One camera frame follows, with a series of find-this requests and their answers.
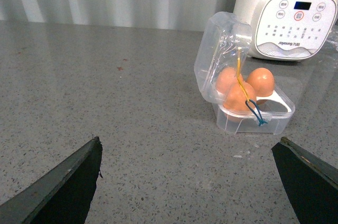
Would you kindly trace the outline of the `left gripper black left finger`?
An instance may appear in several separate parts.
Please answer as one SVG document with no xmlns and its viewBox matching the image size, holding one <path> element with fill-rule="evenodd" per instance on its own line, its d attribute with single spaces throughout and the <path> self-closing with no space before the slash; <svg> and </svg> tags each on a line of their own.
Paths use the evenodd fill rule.
<svg viewBox="0 0 338 224">
<path fill-rule="evenodd" d="M 1 223 L 85 223 L 101 175 L 102 144 L 94 137 L 1 205 Z"/>
</svg>

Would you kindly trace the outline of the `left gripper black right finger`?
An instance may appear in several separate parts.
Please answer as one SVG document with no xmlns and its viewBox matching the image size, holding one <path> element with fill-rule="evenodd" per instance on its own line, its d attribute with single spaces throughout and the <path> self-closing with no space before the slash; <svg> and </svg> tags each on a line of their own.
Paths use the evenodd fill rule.
<svg viewBox="0 0 338 224">
<path fill-rule="evenodd" d="M 282 137 L 272 149 L 300 223 L 337 223 L 337 169 Z"/>
</svg>

